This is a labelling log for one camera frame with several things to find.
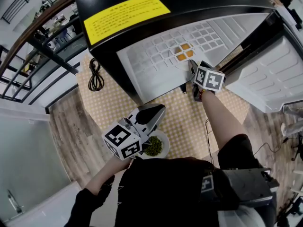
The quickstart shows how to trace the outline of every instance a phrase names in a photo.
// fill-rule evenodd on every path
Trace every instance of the cable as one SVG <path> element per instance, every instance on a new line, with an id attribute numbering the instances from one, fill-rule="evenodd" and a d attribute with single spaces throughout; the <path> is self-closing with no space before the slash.
<path id="1" fill-rule="evenodd" d="M 71 45 L 71 48 L 72 49 L 75 49 L 77 46 L 82 46 L 82 47 L 85 47 L 84 45 L 82 45 L 82 44 L 78 44 L 78 45 L 76 45 L 76 46 L 74 46 L 74 44 L 76 44 L 77 43 L 77 41 L 75 41 L 74 43 L 72 43 L 72 45 Z"/>
<path id="2" fill-rule="evenodd" d="M 209 155 L 210 155 L 210 163 L 211 164 L 214 164 L 214 159 L 213 159 L 213 156 L 212 156 L 212 153 L 210 151 L 210 143 L 209 143 L 209 133 L 211 133 L 212 131 L 208 132 L 208 129 L 207 129 L 207 122 L 209 122 L 209 119 L 207 119 L 205 121 L 205 128 L 206 128 L 206 137 L 207 137 L 207 145 L 208 145 L 208 152 L 209 152 Z"/>
<path id="3" fill-rule="evenodd" d="M 100 91 L 104 87 L 104 80 L 99 74 L 100 68 L 101 65 L 99 64 L 99 62 L 95 58 L 91 59 L 89 63 L 89 69 L 91 70 L 92 76 L 89 79 L 88 86 L 89 86 L 89 90 L 92 92 Z"/>
<path id="4" fill-rule="evenodd" d="M 277 149 L 277 150 L 272 150 L 272 149 L 270 148 L 270 145 L 269 145 L 267 142 L 265 142 L 265 143 L 257 150 L 257 152 L 256 152 L 255 154 L 257 154 L 257 153 L 259 152 L 259 150 L 261 150 L 261 148 L 262 148 L 263 146 L 265 146 L 266 144 L 268 145 L 268 148 L 269 148 L 269 150 L 270 150 L 272 153 L 277 153 L 277 152 L 282 148 L 282 145 L 283 145 L 285 142 L 287 142 L 289 139 L 290 139 L 290 138 L 286 137 L 286 138 L 283 140 L 283 142 L 281 143 L 279 149 Z"/>

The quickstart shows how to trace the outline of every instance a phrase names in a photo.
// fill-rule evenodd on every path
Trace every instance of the white bowl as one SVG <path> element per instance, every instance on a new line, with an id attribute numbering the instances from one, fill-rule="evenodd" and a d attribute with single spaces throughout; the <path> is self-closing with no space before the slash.
<path id="1" fill-rule="evenodd" d="M 169 138 L 166 136 L 166 134 L 164 134 L 162 131 L 159 130 L 155 130 L 153 133 L 150 134 L 150 136 L 157 136 L 159 140 L 161 140 L 162 142 L 162 151 L 154 156 L 148 156 L 145 153 L 143 153 L 142 155 L 138 154 L 139 157 L 141 157 L 142 159 L 152 159 L 152 158 L 165 158 L 167 156 L 167 154 L 169 153 Z"/>

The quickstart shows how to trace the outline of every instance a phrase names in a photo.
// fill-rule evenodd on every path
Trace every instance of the person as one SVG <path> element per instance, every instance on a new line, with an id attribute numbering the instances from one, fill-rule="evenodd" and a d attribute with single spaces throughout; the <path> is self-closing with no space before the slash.
<path id="1" fill-rule="evenodd" d="M 210 91 L 203 107 L 218 143 L 221 169 L 255 168 L 250 140 L 239 121 Z M 197 129 L 196 134 L 204 134 Z M 193 157 L 177 159 L 112 157 L 76 197 L 71 226 L 272 227 L 276 203 L 259 208 L 215 211 L 199 203 L 205 171 L 214 166 Z"/>
<path id="2" fill-rule="evenodd" d="M 290 114 L 296 116 L 298 118 L 303 118 L 303 109 L 290 108 L 288 105 L 284 105 L 282 109 L 283 113 Z M 281 132 L 284 137 L 291 136 L 292 134 L 296 134 L 303 131 L 303 120 L 297 121 L 288 126 L 285 123 L 281 124 Z"/>

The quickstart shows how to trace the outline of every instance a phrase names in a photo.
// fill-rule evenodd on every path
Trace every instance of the wall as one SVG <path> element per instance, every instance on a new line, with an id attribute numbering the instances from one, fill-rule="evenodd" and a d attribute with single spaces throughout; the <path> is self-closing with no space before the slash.
<path id="1" fill-rule="evenodd" d="M 17 24 L 17 26 L 13 29 L 14 32 L 23 33 L 24 30 L 26 30 L 27 27 L 31 25 L 31 23 L 34 21 L 35 14 L 40 10 L 40 4 L 39 6 L 33 7 L 28 14 L 26 14 L 21 21 Z"/>
<path id="2" fill-rule="evenodd" d="M 14 0 L 0 0 L 0 17 L 5 13 L 6 9 L 12 4 Z M 41 0 L 30 0 L 14 17 L 10 25 L 3 19 L 0 19 L 0 44 L 10 49 L 14 42 L 20 37 L 21 33 L 14 31 L 15 27 L 20 23 L 26 14 L 37 5 L 41 4 Z M 26 44 L 24 48 L 18 53 L 19 56 L 24 58 L 28 53 Z"/>
<path id="3" fill-rule="evenodd" d="M 46 114 L 41 106 L 26 105 L 0 99 L 0 117 L 10 117 L 28 120 L 50 121 L 50 115 Z"/>
<path id="4" fill-rule="evenodd" d="M 70 218 L 79 191 L 81 187 L 73 182 L 28 213 L 5 224 L 7 227 L 63 227 Z"/>
<path id="5" fill-rule="evenodd" d="M 0 218 L 16 215 L 9 189 L 28 211 L 70 183 L 48 122 L 0 117 Z"/>

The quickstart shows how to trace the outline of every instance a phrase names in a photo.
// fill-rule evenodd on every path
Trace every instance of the black device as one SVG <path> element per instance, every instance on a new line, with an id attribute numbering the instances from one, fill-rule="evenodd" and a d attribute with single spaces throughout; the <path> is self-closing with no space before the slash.
<path id="1" fill-rule="evenodd" d="M 303 212 L 300 211 L 300 205 L 301 203 L 303 203 L 303 199 L 302 197 L 299 197 L 294 203 L 292 208 L 289 210 L 289 213 L 291 213 L 292 215 L 296 215 L 298 214 L 299 216 L 301 216 L 303 214 Z"/>
<path id="2" fill-rule="evenodd" d="M 215 67 L 274 10 L 267 0 L 76 3 L 90 53 L 139 105 L 190 81 L 188 60 Z M 128 15 L 120 13 L 122 8 Z M 165 12 L 153 16 L 157 9 Z M 135 16 L 140 19 L 132 23 Z"/>
<path id="3" fill-rule="evenodd" d="M 303 144 L 302 144 L 303 136 L 301 133 L 298 133 L 298 145 L 292 148 L 298 148 L 295 156 L 292 158 L 292 161 L 295 161 L 297 156 L 300 154 L 300 158 L 303 160 Z"/>
<path id="4" fill-rule="evenodd" d="M 269 173 L 269 168 L 215 169 L 203 178 L 200 201 L 215 210 L 268 205 L 279 187 Z"/>

